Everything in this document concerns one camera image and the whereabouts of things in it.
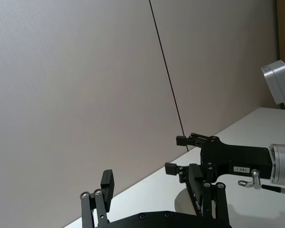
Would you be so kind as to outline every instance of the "gray wall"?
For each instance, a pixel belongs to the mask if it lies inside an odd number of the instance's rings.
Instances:
[[[215,2],[152,2],[185,133],[273,104],[272,2]],[[103,170],[117,194],[182,155],[180,134],[147,0],[0,0],[0,228],[68,224]]]

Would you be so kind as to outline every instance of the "bolt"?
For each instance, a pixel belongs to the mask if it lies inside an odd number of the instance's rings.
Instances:
[[[261,189],[261,180],[260,180],[260,171],[259,170],[252,170],[252,182],[253,182],[253,187],[255,189]]]
[[[146,214],[142,213],[138,216],[140,220],[144,220],[146,218]]]

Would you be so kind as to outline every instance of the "white tabletop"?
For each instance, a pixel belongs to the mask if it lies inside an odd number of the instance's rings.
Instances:
[[[259,108],[217,136],[222,142],[234,145],[268,147],[271,143],[285,144],[285,110]],[[183,166],[190,163],[199,164],[199,155],[200,148],[194,148],[173,163]],[[226,184],[231,226],[285,227],[285,195],[267,190],[246,189],[238,186],[238,180],[249,181],[250,178],[223,175],[218,179]],[[268,180],[262,180],[262,183],[270,184]],[[166,175],[164,168],[161,168],[115,196],[112,199],[110,213],[107,214],[108,219],[113,222],[140,212],[175,211],[175,198],[184,188],[185,184],[180,184],[177,176]],[[79,218],[66,228],[81,227],[81,218]]]

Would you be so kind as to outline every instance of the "screw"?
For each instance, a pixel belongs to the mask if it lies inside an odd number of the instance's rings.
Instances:
[[[144,220],[146,218],[146,214],[142,213],[138,216],[140,220]]]

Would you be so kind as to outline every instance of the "black vertical line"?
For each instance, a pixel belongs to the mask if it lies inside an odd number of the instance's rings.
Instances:
[[[168,75],[168,78],[169,78],[169,83],[170,83],[170,87],[171,87],[171,90],[172,90],[172,94],[173,94],[173,99],[174,99],[177,115],[179,116],[179,121],[180,121],[180,124],[181,124],[180,127],[181,127],[181,131],[182,131],[182,135],[185,136],[184,128],[183,128],[182,123],[181,123],[181,118],[180,118],[181,116],[180,116],[179,108],[178,108],[177,103],[176,103],[176,98],[175,98],[175,94],[174,94],[174,90],[173,90],[173,86],[172,86],[172,82],[171,82],[171,78],[170,78],[170,74],[169,74],[169,70],[168,70],[168,66],[167,66],[166,57],[165,57],[165,54],[164,54],[163,49],[162,49],[162,42],[161,42],[160,34],[158,32],[158,28],[157,28],[157,24],[156,24],[154,12],[153,12],[153,7],[152,7],[152,4],[151,4],[151,0],[149,0],[149,4],[150,4],[152,16],[153,16],[153,21],[154,21],[154,25],[155,25],[158,41],[159,41],[160,46],[161,46],[161,53],[162,53],[163,61],[164,61],[165,66],[166,66],[166,71],[167,71],[167,75]]]
[[[277,60],[280,59],[280,37],[279,37],[279,22],[278,22],[278,3],[275,0],[274,2],[274,17],[275,17],[275,38],[276,38],[276,51],[277,51]]]

